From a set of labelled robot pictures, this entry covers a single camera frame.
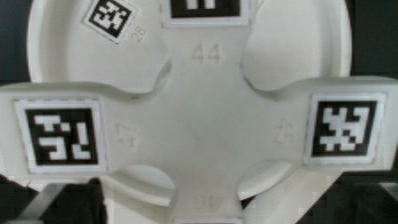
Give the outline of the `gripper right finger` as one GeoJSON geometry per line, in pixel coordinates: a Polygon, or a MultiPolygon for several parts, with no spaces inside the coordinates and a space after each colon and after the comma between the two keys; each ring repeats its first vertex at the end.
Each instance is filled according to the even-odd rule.
{"type": "Polygon", "coordinates": [[[345,173],[301,224],[398,224],[398,173],[345,173]]]}

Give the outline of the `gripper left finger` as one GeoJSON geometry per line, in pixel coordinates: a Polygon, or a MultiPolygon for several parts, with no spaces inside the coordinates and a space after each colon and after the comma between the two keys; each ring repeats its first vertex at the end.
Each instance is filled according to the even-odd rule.
{"type": "Polygon", "coordinates": [[[48,184],[11,224],[107,224],[102,181],[48,184]]]}

